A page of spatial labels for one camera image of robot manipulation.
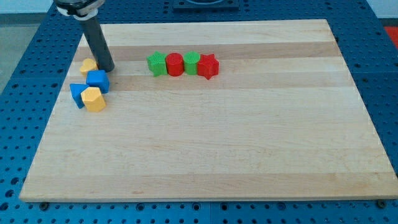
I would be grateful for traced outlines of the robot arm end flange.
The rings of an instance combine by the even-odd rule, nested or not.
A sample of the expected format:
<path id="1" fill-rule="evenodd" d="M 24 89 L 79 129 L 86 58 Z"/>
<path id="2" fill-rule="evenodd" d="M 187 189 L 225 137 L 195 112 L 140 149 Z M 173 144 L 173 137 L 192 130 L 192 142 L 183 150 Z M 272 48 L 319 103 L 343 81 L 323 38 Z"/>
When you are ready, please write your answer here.
<path id="1" fill-rule="evenodd" d="M 53 0 L 58 12 L 64 16 L 73 16 L 76 20 L 86 21 L 98 14 L 105 0 Z"/>

